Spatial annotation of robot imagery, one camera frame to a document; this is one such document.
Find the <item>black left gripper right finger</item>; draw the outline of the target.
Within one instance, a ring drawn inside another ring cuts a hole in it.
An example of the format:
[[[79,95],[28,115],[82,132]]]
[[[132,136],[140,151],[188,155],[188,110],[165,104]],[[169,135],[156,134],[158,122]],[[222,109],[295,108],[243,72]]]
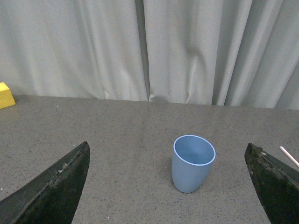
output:
[[[245,162],[259,201],[272,224],[299,222],[299,172],[249,143]]]

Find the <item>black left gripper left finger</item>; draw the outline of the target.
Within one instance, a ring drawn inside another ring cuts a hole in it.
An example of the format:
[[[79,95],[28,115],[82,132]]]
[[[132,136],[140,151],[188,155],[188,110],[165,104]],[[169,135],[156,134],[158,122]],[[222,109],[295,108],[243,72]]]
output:
[[[70,224],[85,185],[90,147],[82,142],[0,202],[2,224]]]

